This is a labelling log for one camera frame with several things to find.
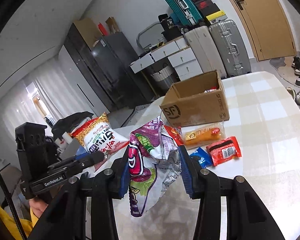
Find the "person's hand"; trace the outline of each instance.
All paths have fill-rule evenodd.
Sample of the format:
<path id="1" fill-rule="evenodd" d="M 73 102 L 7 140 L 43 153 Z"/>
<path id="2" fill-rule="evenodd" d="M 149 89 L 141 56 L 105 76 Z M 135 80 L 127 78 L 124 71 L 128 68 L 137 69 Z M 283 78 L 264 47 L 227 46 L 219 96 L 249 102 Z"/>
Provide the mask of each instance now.
<path id="1" fill-rule="evenodd" d="M 48 204 L 42 199 L 35 197 L 29 200 L 29 205 L 37 218 L 40 218 L 44 210 L 47 208 Z"/>

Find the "door frame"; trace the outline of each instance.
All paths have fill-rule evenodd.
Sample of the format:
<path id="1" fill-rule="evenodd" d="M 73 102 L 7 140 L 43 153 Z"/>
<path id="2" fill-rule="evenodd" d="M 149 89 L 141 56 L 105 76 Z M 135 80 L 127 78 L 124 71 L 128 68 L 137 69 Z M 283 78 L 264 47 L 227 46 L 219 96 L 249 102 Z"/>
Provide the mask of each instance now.
<path id="1" fill-rule="evenodd" d="M 248 36 L 248 39 L 249 39 L 249 42 L 250 42 L 250 45 L 251 45 L 251 48 L 252 48 L 252 52 L 253 52 L 253 55 L 255 57 L 255 59 L 257 60 L 257 62 L 259 61 L 258 60 L 258 55 L 257 55 L 257 51 L 256 51 L 256 47 L 254 45 L 254 42 L 253 42 L 253 39 L 252 39 L 252 36 L 251 36 L 251 33 L 249 31 L 249 28 L 247 26 L 247 23 L 244 19 L 244 17 L 242 16 L 241 12 L 240 12 L 240 9 L 238 8 L 237 4 L 235 3 L 234 0 L 229 0 L 232 4 L 232 6 L 234 7 L 235 11 L 237 12 L 237 15 L 239 16 L 240 20 L 241 20 L 241 23 L 246 31 L 246 34 Z M 297 50 L 296 50 L 296 44 L 295 44 L 295 41 L 294 41 L 294 38 L 293 38 L 293 35 L 292 35 L 292 30 L 291 30 L 291 27 L 290 27 L 290 24 L 289 24 L 289 21 L 287 19 L 287 16 L 286 16 L 286 13 L 285 11 L 283 10 L 282 8 L 282 5 L 280 3 L 279 0 L 277 0 L 277 3 L 279 4 L 279 7 L 281 8 L 281 11 L 283 13 L 283 16 L 286 20 L 286 23 L 287 23 L 287 26 L 288 26 L 288 29 L 289 29 L 289 33 L 290 33 L 290 37 L 291 37 L 291 40 L 292 40 L 292 44 L 293 44 L 293 49 L 294 49 L 294 52 L 295 52 L 295 55 L 297 54 Z"/>

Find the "metal bolt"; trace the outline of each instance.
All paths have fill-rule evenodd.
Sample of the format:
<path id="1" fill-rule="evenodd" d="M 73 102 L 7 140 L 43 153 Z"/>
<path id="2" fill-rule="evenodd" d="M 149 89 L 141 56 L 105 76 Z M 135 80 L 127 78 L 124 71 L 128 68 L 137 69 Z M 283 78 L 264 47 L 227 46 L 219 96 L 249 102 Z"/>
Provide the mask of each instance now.
<path id="1" fill-rule="evenodd" d="M 71 177 L 70 179 L 68 179 L 69 183 L 71 184 L 74 184 L 77 180 L 78 180 L 77 177 Z"/>
<path id="2" fill-rule="evenodd" d="M 237 176 L 235 179 L 236 179 L 237 182 L 239 182 L 239 183 L 243 183 L 243 182 L 244 182 L 244 177 L 242 177 L 242 176 Z"/>
<path id="3" fill-rule="evenodd" d="M 104 171 L 103 171 L 103 173 L 105 174 L 105 175 L 111 175 L 112 174 L 112 172 L 113 172 L 113 170 L 111 170 L 111 169 L 105 169 Z"/>
<path id="4" fill-rule="evenodd" d="M 201 169 L 200 173 L 203 175 L 208 175 L 210 173 L 210 171 L 208 169 Z"/>

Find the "ceiling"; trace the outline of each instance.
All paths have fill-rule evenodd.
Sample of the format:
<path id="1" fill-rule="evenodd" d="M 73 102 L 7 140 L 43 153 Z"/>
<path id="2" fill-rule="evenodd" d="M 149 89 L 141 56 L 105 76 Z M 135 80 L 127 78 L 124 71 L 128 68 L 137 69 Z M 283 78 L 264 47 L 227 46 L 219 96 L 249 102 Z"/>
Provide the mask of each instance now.
<path id="1" fill-rule="evenodd" d="M 92 0 L 25 0 L 0 33 L 0 99 L 56 55 Z"/>

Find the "white curtain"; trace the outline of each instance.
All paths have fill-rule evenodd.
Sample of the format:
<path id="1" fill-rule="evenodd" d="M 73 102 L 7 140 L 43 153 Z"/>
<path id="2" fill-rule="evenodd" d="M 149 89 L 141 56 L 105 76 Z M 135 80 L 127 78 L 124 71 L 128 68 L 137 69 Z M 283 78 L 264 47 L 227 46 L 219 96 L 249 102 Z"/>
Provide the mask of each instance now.
<path id="1" fill-rule="evenodd" d="M 56 121 L 77 112 L 94 113 L 66 79 L 57 56 L 37 67 L 27 78 L 34 83 Z"/>
<path id="2" fill-rule="evenodd" d="M 0 100 L 0 159 L 7 160 L 17 168 L 20 165 L 15 128 L 25 122 L 47 125 L 32 98 L 29 98 L 26 84 L 21 80 Z M 50 127 L 47 127 L 45 133 L 52 136 Z"/>

